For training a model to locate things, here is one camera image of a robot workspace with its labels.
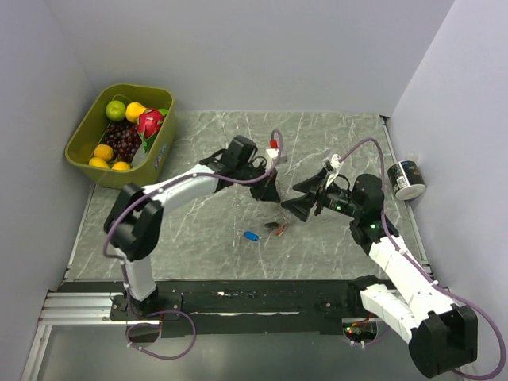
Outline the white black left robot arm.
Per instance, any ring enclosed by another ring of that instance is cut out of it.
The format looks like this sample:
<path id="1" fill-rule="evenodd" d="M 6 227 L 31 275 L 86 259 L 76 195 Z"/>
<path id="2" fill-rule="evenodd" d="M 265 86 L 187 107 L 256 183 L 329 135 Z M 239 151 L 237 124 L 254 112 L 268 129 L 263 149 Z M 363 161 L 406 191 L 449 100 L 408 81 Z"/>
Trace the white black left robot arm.
<path id="1" fill-rule="evenodd" d="M 136 317 L 147 319 L 157 311 L 158 288 L 150 255 L 158 245 L 164 216 L 233 185 L 249 187 L 255 200 L 279 202 L 275 179 L 283 153 L 282 133 L 273 130 L 271 139 L 277 148 L 270 164 L 256 166 L 256 144 L 236 136 L 228 148 L 200 160 L 181 175 L 145 187 L 134 183 L 122 187 L 104 223 L 102 254 L 119 260 L 125 298 Z"/>

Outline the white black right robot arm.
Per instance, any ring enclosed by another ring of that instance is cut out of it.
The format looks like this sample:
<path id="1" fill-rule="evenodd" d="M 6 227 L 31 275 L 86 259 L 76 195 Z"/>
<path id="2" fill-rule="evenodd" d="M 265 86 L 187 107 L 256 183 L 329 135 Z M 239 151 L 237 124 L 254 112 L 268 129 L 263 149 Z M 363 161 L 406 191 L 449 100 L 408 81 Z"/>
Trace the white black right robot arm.
<path id="1" fill-rule="evenodd" d="M 329 209 L 350 217 L 353 240 L 373 260 L 396 292 L 392 293 L 376 277 L 351 281 L 347 307 L 356 316 L 368 312 L 382 319 L 409 347 L 416 368 L 432 378 L 476 360 L 478 318 L 472 308 L 458 306 L 438 291 L 419 265 L 398 230 L 383 215 L 382 180 L 362 174 L 350 190 L 328 179 L 322 169 L 317 175 L 294 185 L 301 197 L 281 206 L 300 221 Z"/>

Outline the blue tagged key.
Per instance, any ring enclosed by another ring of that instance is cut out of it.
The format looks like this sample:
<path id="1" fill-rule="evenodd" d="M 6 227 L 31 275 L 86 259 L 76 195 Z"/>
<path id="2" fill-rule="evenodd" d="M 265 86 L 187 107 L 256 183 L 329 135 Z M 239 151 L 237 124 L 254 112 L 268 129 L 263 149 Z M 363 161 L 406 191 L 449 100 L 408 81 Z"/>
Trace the blue tagged key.
<path id="1" fill-rule="evenodd" d="M 251 232 L 251 231 L 238 230 L 237 231 L 237 239 L 239 241 L 248 240 L 248 241 L 256 242 L 260 239 L 260 236 L 256 233 Z"/>

